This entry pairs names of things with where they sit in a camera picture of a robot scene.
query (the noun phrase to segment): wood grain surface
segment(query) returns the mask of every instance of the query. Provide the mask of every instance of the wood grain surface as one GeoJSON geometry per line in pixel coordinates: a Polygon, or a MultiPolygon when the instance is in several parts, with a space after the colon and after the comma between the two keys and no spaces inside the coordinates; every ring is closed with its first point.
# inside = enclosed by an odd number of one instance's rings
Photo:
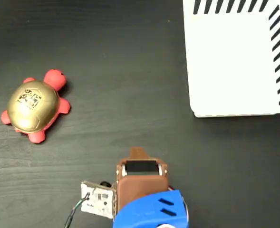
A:
{"type": "MultiPolygon", "coordinates": [[[[0,114],[51,68],[72,110],[40,145],[0,121],[0,228],[63,227],[131,146],[168,163],[194,228],[280,228],[280,116],[193,117],[181,1],[0,0],[0,114]]],[[[111,226],[78,211],[71,228],[111,226]]]]}

